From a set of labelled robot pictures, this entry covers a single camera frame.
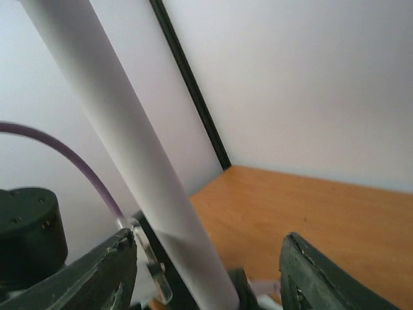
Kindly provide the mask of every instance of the black frame edge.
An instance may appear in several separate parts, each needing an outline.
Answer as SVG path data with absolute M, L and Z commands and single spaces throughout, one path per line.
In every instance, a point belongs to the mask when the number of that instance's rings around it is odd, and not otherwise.
M 221 164 L 223 170 L 231 167 L 231 162 L 228 157 L 227 151 L 219 137 L 218 131 L 215 127 L 214 121 L 212 120 L 211 114 L 207 108 L 207 104 L 202 96 L 202 93 L 198 87 L 195 80 L 194 74 L 189 66 L 188 60 L 183 52 L 181 43 L 176 36 L 174 27 L 169 19 L 168 13 L 166 12 L 165 6 L 162 0 L 149 0 L 152 9 L 156 15 L 159 25 L 162 28 L 163 34 L 166 41 L 168 42 L 169 48 L 174 55 L 176 64 L 178 65 L 179 71 L 185 81 L 186 87 L 191 95 L 192 101 L 198 111 L 199 117 L 201 118 L 202 124 L 208 134 L 209 140 L 211 141 L 212 147 L 215 150 L 216 156 Z

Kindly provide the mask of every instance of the white cylinder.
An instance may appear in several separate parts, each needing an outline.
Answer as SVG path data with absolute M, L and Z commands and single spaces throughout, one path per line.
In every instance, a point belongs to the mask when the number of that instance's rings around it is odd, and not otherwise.
M 88 0 L 21 0 L 202 310 L 239 299 Z

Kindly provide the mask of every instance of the purple cable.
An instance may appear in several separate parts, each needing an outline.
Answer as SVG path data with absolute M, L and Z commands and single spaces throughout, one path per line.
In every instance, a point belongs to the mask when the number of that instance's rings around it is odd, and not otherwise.
M 90 183 L 95 187 L 97 192 L 101 195 L 103 201 L 107 204 L 110 212 L 116 218 L 124 218 L 123 213 L 119 206 L 117 205 L 115 199 L 109 193 L 108 189 L 96 175 L 96 173 L 89 167 L 89 165 L 81 159 L 72 149 L 66 146 L 64 143 L 60 142 L 58 139 L 52 137 L 51 135 L 20 124 L 7 123 L 5 121 L 0 121 L 0 132 L 5 132 L 8 134 L 17 134 L 19 136 L 24 136 L 27 138 L 32 138 L 36 141 L 44 143 L 49 147 L 55 149 L 68 160 L 70 160 L 90 181 Z

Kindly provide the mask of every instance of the purple wire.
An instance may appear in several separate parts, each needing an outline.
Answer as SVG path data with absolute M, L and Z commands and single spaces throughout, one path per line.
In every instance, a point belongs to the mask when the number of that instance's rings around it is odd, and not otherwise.
M 0 121 L 0 132 L 5 132 L 8 134 L 17 134 L 19 136 L 24 136 L 37 140 L 49 147 L 55 149 L 68 160 L 70 160 L 90 181 L 90 183 L 95 187 L 97 192 L 101 195 L 103 201 L 107 204 L 110 212 L 115 218 L 123 218 L 123 213 L 119 206 L 117 205 L 115 199 L 109 193 L 106 186 L 99 179 L 97 174 L 89 167 L 89 165 L 81 159 L 72 149 L 67 145 L 60 142 L 58 139 L 52 137 L 51 135 L 20 124 L 7 123 L 5 121 Z

